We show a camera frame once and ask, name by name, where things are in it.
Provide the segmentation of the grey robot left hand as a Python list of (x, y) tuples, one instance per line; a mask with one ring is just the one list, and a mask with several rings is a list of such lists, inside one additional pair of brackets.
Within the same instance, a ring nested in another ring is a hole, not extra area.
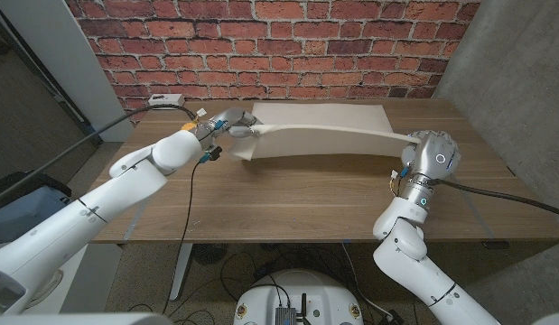
[(215, 139), (222, 135), (230, 135), (234, 138), (244, 138), (254, 136), (255, 125), (262, 125), (262, 122), (251, 113), (232, 107), (224, 110), (209, 120), (199, 122), (196, 130), (196, 137), (203, 149), (212, 146)]

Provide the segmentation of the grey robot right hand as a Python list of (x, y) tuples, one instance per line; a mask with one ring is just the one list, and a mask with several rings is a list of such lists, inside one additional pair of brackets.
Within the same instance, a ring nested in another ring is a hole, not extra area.
[(461, 151), (452, 137), (444, 131), (423, 130), (410, 134), (412, 140), (401, 153), (408, 173), (422, 174), (428, 179), (445, 180), (454, 174), (461, 161)]

